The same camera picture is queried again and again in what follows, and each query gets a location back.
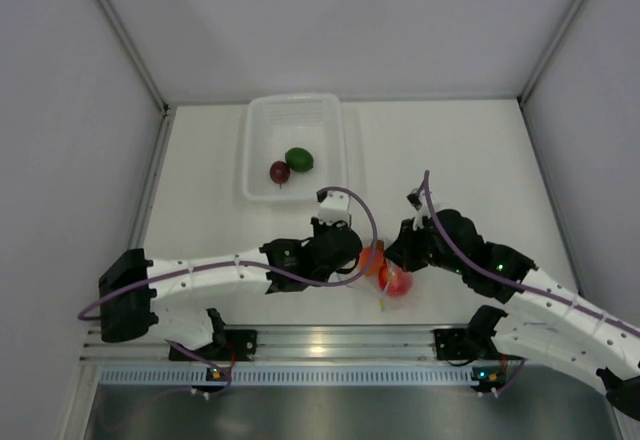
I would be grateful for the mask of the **fake red apple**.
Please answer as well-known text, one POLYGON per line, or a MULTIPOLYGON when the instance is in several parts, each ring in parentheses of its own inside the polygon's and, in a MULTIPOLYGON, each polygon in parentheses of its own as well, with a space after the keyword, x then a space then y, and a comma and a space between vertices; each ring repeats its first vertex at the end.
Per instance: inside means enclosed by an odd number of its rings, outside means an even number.
POLYGON ((396 266, 386 265, 378 274, 378 286, 386 296, 402 297, 413 286, 413 277, 396 266))

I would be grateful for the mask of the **fake orange peach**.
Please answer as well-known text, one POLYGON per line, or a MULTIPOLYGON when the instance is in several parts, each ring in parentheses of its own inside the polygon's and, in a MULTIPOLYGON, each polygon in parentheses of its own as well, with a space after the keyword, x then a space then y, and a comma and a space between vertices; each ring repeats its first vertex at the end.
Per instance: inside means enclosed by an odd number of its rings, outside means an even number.
POLYGON ((380 270, 386 265, 386 259, 384 257, 385 244, 383 241, 378 240, 374 247, 365 247, 359 257, 359 270, 366 277, 375 277, 379 274, 380 270))

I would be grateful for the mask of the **clear zip top bag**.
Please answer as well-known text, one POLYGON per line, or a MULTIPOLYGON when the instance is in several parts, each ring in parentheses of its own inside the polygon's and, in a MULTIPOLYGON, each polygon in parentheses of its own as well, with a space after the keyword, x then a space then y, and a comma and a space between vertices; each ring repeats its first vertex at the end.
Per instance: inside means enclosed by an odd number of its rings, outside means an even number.
POLYGON ((384 255, 386 242, 377 240, 360 253, 352 274, 364 274, 355 282, 340 287, 337 295, 356 312, 383 315, 408 312, 413 306, 414 279, 384 255))

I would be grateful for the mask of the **fake dark red plum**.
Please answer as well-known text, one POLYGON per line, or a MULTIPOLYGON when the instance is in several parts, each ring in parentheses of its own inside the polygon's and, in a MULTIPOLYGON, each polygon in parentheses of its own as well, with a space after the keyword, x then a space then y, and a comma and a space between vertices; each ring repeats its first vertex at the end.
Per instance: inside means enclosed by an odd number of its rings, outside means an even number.
POLYGON ((289 165, 284 161, 275 161, 269 169, 269 178, 270 180, 276 184, 279 188, 281 188, 284 184, 286 184, 291 176, 291 170, 289 165))

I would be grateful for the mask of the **fake green lime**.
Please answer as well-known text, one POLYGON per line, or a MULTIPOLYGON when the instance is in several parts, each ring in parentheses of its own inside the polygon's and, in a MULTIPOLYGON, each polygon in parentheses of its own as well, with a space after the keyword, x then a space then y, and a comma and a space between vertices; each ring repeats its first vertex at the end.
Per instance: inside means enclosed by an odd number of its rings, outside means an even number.
POLYGON ((306 173, 314 168, 315 160, 308 150, 302 147, 293 147, 286 151, 285 162, 291 171, 306 173))

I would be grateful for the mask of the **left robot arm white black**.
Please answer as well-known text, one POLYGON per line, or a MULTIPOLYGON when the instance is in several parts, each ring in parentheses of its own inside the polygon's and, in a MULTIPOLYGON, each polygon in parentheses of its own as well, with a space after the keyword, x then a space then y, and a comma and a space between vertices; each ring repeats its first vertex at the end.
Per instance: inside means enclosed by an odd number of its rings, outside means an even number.
POLYGON ((130 249, 98 281, 101 339, 117 344, 155 337, 215 359, 226 346, 216 301, 326 287, 362 249, 344 221, 315 225, 304 240, 276 239, 226 257, 152 260, 143 249, 130 249))

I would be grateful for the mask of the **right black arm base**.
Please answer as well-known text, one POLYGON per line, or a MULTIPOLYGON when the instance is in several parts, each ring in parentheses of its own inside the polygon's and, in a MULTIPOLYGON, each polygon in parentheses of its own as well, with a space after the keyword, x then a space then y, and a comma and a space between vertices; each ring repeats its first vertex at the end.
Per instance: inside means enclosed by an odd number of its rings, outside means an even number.
POLYGON ((485 357, 486 349, 465 328, 436 329, 433 334, 438 360, 464 363, 485 357))

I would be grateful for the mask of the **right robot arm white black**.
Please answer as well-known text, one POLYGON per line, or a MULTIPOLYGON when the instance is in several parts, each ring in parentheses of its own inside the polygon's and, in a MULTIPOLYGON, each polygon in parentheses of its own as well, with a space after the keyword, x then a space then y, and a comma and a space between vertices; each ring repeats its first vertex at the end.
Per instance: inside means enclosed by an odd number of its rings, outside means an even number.
POLYGON ((639 330, 565 288, 535 262, 488 242, 456 210, 406 219, 385 250, 406 272, 428 266, 459 275, 490 299, 466 328, 475 355, 520 357, 592 387, 618 411, 639 417, 639 330))

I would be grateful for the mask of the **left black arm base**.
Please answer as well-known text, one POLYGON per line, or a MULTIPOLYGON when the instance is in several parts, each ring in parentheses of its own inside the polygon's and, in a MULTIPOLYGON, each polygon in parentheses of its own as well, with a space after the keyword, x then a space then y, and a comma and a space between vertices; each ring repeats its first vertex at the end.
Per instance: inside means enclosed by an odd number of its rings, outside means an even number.
POLYGON ((251 361, 256 353, 258 331, 255 329, 231 329, 214 333, 212 339, 192 352, 199 358, 213 363, 233 359, 251 361))

